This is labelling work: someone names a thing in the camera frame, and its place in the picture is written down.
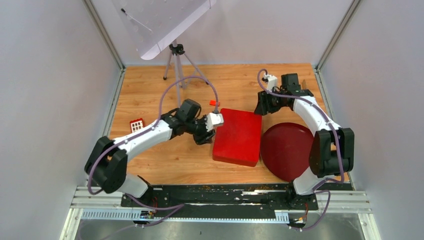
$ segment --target small red block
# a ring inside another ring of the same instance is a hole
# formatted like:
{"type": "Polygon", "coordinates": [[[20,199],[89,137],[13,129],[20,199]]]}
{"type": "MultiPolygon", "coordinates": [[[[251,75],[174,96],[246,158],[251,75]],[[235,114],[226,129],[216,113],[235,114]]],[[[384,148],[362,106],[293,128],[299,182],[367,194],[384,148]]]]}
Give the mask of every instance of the small red block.
{"type": "Polygon", "coordinates": [[[254,167],[261,147],[262,116],[222,108],[224,125],[216,129],[212,149],[215,161],[254,167]]]}
{"type": "Polygon", "coordinates": [[[210,100],[209,105],[215,106],[217,104],[217,101],[210,100]]]}

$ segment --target round red plate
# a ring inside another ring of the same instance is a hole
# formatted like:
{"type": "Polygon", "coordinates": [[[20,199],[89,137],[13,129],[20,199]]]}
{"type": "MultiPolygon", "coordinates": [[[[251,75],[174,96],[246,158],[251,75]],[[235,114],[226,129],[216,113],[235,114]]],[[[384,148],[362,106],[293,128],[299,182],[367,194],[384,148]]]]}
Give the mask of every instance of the round red plate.
{"type": "Polygon", "coordinates": [[[299,124],[283,122],[270,127],[260,140],[260,157],[275,176],[290,182],[309,167],[314,137],[299,124]]]}

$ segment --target whiteboard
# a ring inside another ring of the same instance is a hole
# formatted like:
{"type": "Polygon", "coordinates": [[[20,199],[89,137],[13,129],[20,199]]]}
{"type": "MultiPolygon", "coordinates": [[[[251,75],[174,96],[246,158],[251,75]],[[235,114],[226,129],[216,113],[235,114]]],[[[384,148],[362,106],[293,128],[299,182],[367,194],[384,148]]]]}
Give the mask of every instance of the whiteboard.
{"type": "Polygon", "coordinates": [[[216,0],[112,0],[140,58],[151,60],[216,0]]]}

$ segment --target red lid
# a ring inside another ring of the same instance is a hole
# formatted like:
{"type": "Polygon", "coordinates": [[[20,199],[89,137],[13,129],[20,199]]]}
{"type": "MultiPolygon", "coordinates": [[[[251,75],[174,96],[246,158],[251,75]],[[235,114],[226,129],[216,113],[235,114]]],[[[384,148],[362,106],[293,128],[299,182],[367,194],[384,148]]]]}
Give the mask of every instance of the red lid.
{"type": "Polygon", "coordinates": [[[313,140],[308,128],[292,122],[279,123],[262,135],[260,157],[271,173],[290,182],[309,167],[313,140]]]}

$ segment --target wooden table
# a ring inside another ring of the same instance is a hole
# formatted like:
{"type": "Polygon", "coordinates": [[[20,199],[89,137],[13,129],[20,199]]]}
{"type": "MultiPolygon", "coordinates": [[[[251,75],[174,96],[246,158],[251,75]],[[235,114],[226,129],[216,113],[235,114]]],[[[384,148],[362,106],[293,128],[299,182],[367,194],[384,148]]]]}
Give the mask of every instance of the wooden table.
{"type": "MultiPolygon", "coordinates": [[[[320,89],[310,64],[232,64],[200,65],[200,70],[215,86],[220,108],[253,112],[258,101],[258,70],[266,68],[272,75],[297,73],[299,83],[304,80],[316,101],[325,110],[320,89]]],[[[148,125],[158,117],[159,100],[164,90],[175,81],[173,67],[168,79],[162,80],[164,66],[128,67],[123,80],[110,137],[131,133],[129,122],[143,118],[148,125]]],[[[191,65],[183,66],[184,75],[193,74],[191,65]]],[[[177,107],[176,90],[166,95],[162,112],[177,107]]],[[[214,100],[212,89],[203,81],[194,79],[187,89],[181,90],[181,99],[193,99],[202,106],[202,114],[211,112],[214,100]]],[[[292,122],[306,126],[304,121],[288,107],[263,117],[262,131],[282,123],[292,122]]],[[[259,161],[256,167],[240,166],[212,160],[212,144],[198,146],[190,134],[160,143],[138,155],[128,164],[128,171],[140,175],[151,184],[234,184],[281,183],[259,161]]]]}

